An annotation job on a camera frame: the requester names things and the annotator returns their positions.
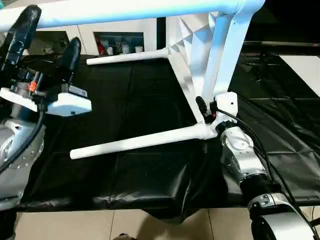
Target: wrinkled plastic sheet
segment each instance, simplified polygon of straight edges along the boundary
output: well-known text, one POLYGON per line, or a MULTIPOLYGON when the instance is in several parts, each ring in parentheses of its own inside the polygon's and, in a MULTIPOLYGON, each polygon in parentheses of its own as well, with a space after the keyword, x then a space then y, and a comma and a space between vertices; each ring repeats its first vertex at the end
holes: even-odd
MULTIPOLYGON (((168 60, 87 66, 88 57, 81 57, 74 83, 87 90, 92 112, 47 116, 45 149, 21 211, 143 209, 181 221, 199 208, 244 205, 221 164, 218 138, 70 159, 75 148, 196 123, 168 60)), ((29 65, 50 73, 38 58, 29 65)), ((241 56, 229 90, 297 202, 319 204, 319 97, 278 56, 241 56)))

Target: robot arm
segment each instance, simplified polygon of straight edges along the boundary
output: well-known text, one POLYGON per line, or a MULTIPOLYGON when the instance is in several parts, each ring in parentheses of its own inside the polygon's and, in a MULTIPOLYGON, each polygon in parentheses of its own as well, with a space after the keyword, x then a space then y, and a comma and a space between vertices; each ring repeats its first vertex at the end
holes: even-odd
MULTIPOLYGON (((211 104, 215 110, 235 116, 237 95, 226 92, 211 104)), ((255 240, 315 240, 308 222, 288 201, 281 186, 271 179, 255 153, 254 142, 232 117, 216 112, 211 129, 220 136, 225 156, 224 165, 239 185, 252 220, 255 240)))
POLYGON ((40 15, 39 7, 28 6, 0 47, 0 100, 5 106, 0 119, 0 211, 14 208, 23 196, 31 167, 44 149, 45 113, 68 117, 91 111, 87 92, 71 83, 81 52, 78 38, 70 41, 59 59, 54 82, 20 65, 40 15))

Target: floor tile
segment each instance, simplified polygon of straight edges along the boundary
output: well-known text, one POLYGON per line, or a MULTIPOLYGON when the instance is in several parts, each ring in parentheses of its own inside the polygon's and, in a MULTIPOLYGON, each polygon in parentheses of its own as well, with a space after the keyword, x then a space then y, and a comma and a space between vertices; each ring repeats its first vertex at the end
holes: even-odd
MULTIPOLYGON (((316 206, 315 208, 313 206, 303 206, 300 209, 309 221, 320 218, 320 206, 316 206)), ((320 234, 320 225, 316 226, 316 230, 320 234)))
POLYGON ((111 239, 121 233, 138 240, 213 240, 206 209, 196 212, 179 225, 165 223, 142 210, 116 210, 111 239))
POLYGON ((253 240, 246 208, 213 208, 209 215, 214 240, 253 240))
POLYGON ((15 240, 109 240, 113 211, 23 213, 15 240))

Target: cable connector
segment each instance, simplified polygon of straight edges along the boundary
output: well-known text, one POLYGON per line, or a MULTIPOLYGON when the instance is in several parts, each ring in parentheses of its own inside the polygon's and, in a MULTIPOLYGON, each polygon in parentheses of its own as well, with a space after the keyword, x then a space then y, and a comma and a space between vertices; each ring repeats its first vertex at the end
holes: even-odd
POLYGON ((46 101, 46 95, 32 95, 32 101, 36 104, 37 111, 45 113, 48 110, 49 103, 46 101))

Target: silver robot arm segment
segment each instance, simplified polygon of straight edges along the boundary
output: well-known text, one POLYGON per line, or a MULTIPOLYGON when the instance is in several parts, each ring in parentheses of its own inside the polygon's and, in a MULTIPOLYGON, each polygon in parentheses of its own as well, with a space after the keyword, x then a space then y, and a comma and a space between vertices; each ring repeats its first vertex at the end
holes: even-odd
MULTIPOLYGON (((216 100, 218 109, 236 115, 235 93, 223 93, 216 100)), ((212 130, 220 136, 225 156, 224 165, 243 193, 252 220, 255 240, 314 240, 316 236, 297 210, 288 201, 281 186, 272 181, 254 151, 250 136, 236 124, 236 120, 217 112, 212 130)))

